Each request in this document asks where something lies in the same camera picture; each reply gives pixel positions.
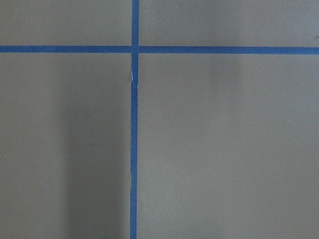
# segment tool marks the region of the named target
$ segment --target vertical blue line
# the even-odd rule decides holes
[[[132,0],[130,239],[137,239],[139,0]]]

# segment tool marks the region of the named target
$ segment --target gray surface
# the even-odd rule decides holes
[[[316,0],[140,0],[140,45],[319,46]]]
[[[0,55],[0,238],[128,239],[129,54]]]
[[[130,0],[0,2],[0,45],[130,45]]]
[[[139,239],[317,239],[318,64],[140,55]]]

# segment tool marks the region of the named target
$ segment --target horizontal blue line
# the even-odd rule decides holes
[[[0,52],[131,53],[131,46],[0,46]]]
[[[319,47],[140,46],[140,53],[318,55]]]

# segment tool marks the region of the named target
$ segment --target blue tape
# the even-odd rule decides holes
[[[139,0],[132,0],[130,239],[137,239]]]
[[[131,53],[130,46],[0,46],[0,52]]]
[[[319,47],[140,46],[140,53],[319,55]]]

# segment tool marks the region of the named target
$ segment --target blue line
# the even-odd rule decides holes
[[[319,47],[140,46],[140,53],[318,55]]]
[[[0,52],[131,53],[130,46],[0,46]]]
[[[130,239],[137,239],[139,0],[132,0]]]

